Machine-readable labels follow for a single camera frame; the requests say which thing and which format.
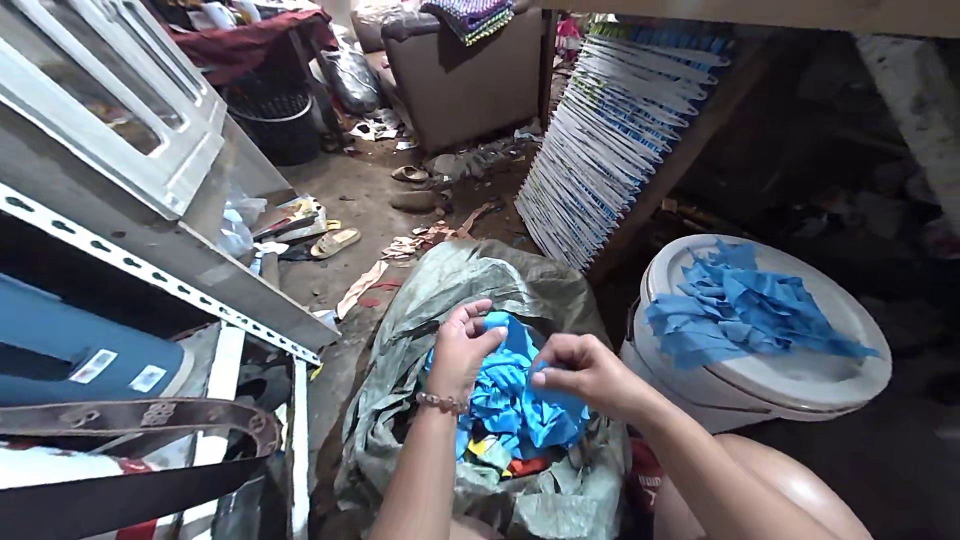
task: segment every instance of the brown armchair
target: brown armchair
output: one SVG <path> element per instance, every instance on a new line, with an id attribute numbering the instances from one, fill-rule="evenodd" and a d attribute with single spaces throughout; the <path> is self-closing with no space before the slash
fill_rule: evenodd
<path id="1" fill-rule="evenodd" d="M 425 152 L 537 116 L 540 8 L 515 12 L 504 29 L 470 47 L 431 14 L 407 14 L 379 33 L 351 14 L 368 64 Z"/>

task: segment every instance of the blue fabric scrap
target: blue fabric scrap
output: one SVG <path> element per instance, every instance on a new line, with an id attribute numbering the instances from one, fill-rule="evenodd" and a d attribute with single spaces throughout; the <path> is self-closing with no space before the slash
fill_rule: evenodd
<path id="1" fill-rule="evenodd" d="M 752 244 L 729 245 L 684 267 L 686 296 L 660 294 L 646 309 L 660 350 L 689 369 L 752 354 L 782 355 L 797 347 L 863 358 L 878 352 L 830 325 L 804 280 L 762 272 Z"/>
<path id="2" fill-rule="evenodd" d="M 587 405 L 570 396 L 536 392 L 530 384 L 530 366 L 539 351 L 526 327 L 513 315 L 494 311 L 484 319 L 484 331 L 495 327 L 506 327 L 507 338 L 480 367 L 470 410 L 457 422 L 457 457 L 464 455 L 478 422 L 517 459 L 537 457 L 551 446 L 573 446 L 589 419 Z M 432 363 L 433 349 L 424 369 Z"/>

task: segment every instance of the forearm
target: forearm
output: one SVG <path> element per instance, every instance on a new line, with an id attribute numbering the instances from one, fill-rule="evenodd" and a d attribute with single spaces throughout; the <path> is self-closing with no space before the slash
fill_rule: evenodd
<path id="1" fill-rule="evenodd" d="M 700 525 L 714 540 L 819 540 L 835 536 L 740 466 L 712 435 L 663 396 L 636 392 L 626 408 Z"/>
<path id="2" fill-rule="evenodd" d="M 457 417 L 422 406 L 400 451 L 371 540 L 446 540 L 450 534 Z"/>

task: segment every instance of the hand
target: hand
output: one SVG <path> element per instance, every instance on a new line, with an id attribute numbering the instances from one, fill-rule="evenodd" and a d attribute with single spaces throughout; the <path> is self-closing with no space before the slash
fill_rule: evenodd
<path id="1" fill-rule="evenodd" d="M 464 402 L 469 399 L 484 357 L 507 337 L 504 327 L 483 331 L 481 315 L 492 305 L 490 300 L 478 300 L 450 311 L 437 331 L 427 392 Z"/>
<path id="2" fill-rule="evenodd" d="M 589 334 L 551 335 L 531 369 L 543 361 L 561 367 L 545 367 L 534 373 L 532 384 L 578 396 L 618 420 L 627 420 L 638 401 L 660 395 Z"/>

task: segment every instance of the left hand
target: left hand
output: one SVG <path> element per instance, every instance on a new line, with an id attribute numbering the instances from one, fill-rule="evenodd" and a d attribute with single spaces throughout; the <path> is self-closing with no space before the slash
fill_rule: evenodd
<path id="1" fill-rule="evenodd" d="M 478 300 L 450 311 L 437 331 L 433 366 L 426 380 L 428 393 L 463 402 L 469 399 L 484 357 L 507 337 L 504 327 L 483 330 L 482 315 L 492 305 L 490 300 Z"/>

